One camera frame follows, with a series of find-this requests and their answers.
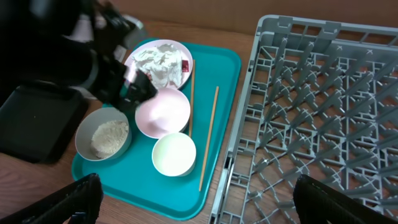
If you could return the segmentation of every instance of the bowl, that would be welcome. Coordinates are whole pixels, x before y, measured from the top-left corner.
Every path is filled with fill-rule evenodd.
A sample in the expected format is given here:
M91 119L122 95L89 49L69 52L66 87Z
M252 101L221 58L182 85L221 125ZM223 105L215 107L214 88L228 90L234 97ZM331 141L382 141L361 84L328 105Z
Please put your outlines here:
M100 159L95 156L95 153L90 149L91 138L95 131L101 124L107 123L108 121L124 121L129 124L126 115L118 111L115 108L101 108L91 114L89 114L79 125L76 138L75 146L76 150L81 157L88 161L103 161L106 159L115 159L121 156L129 148L131 143L131 131L130 127L128 130L127 138L121 147L112 155Z
M141 104L135 114L138 129L146 136L160 139L183 131L188 124L191 108L187 97L171 88L158 90L155 97Z
M197 149L184 133L168 134L159 139L152 150L152 163L157 171L169 177L182 177L195 166Z
M130 71L128 73L126 79L129 80L130 82L135 79L136 68L135 68L135 66L133 64L134 60L132 59L132 57L136 53L138 53L138 52L140 52L142 50L145 50L147 48L161 46L163 44L173 44L177 49L179 49L181 51L182 60L187 60L188 61L188 71L182 73L181 85L180 86L176 86L176 85L174 85L172 83L168 83L167 86L166 86L167 88L173 88L173 89L176 89L176 90L178 90L181 87L183 87L184 84L188 81L189 76L191 75L192 67L193 67L193 58L192 58L191 52L186 48L186 46L184 46L180 42L177 42L177 41L174 41L174 40L164 40L164 39L162 39L162 40L153 40L153 41L150 41L150 42L138 47L135 51L133 51L130 54L130 56L126 59L126 62L124 63L125 66L129 67L129 71Z

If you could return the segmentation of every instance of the wooden chopstick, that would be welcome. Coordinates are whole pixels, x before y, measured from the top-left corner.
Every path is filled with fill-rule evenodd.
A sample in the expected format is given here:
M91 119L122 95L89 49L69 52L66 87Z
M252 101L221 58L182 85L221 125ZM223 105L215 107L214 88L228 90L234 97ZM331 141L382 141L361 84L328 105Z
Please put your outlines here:
M192 85L191 85L191 117L189 117L189 137L192 138L193 124L193 94L195 92L195 60L192 65Z
M213 102L213 110L211 111L209 133L207 134L205 158L203 159L203 167L201 168L199 191L201 190L201 186L203 184L203 177L205 176L205 169L206 169L206 163L207 163L207 154L209 153L209 145L210 145L210 139L211 139L211 131L213 130L214 114L216 112L217 97L218 97L218 87L216 88L216 94L214 95L214 102Z

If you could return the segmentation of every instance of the gray metal part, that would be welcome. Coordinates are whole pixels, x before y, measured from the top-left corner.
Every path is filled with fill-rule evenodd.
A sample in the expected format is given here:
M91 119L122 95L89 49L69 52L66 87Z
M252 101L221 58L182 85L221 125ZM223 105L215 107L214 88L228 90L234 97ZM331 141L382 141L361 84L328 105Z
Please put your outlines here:
M305 27L303 34L292 32L294 24ZM307 34L309 27L319 27L318 35ZM357 41L339 39L342 31L363 36ZM367 42L373 34L392 38L386 44ZM398 208L397 46L398 29L276 15L261 18L209 223L247 223L244 217L249 203L261 217L252 223L271 223L276 213L289 223L297 223L292 216L292 199L281 201L275 187L285 182L293 189L300 174L311 175L310 166L325 174L321 182L398 220L397 212L393 212ZM258 70L268 73L266 82L254 81ZM320 75L325 82L318 82ZM263 102L249 104L253 93L264 96ZM317 102L320 95L325 100ZM281 106L279 99L290 102L290 106ZM303 103L310 109L301 108ZM297 116L287 119L292 110L297 110ZM329 115L329 110L337 111L337 115ZM316 127L315 118L323 124ZM258 123L256 140L243 137L245 121ZM281 144L270 144L274 139ZM255 160L259 151L268 158ZM249 175L234 169L237 155L250 158ZM295 167L283 170L279 159L284 156ZM279 174L274 183L264 176L269 166ZM261 181L262 190L250 190L252 177ZM351 187L352 182L359 185ZM230 186L245 191L241 213L226 210ZM277 205L269 213L260 206L263 200L269 200L263 197L267 192ZM224 215L229 219L221 221Z

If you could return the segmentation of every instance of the plastic dish rack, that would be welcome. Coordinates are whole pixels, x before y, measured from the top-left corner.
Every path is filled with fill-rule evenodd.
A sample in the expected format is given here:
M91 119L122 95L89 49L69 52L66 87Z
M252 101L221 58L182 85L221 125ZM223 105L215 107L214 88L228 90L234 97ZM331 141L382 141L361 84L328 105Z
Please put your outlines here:
M398 215L398 29L264 16L209 223L300 223L300 174Z

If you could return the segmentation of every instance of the blue tray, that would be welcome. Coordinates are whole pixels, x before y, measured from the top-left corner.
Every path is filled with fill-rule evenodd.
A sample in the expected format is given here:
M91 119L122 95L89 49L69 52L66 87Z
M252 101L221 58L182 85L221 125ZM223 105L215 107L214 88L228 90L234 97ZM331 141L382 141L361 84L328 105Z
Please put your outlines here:
M145 40L140 45L152 40ZM158 173L151 160L156 139L144 136L138 130L134 118L129 118L132 144L121 157L111 161L90 162L76 154L72 164L75 180L97 173L106 195L175 220L193 218L205 204L241 69L239 56L231 50L182 44L196 60L192 139L197 147L197 159L194 170L185 177L166 177ZM216 86L220 87L217 109L203 188L199 192ZM181 90L190 99L191 80Z

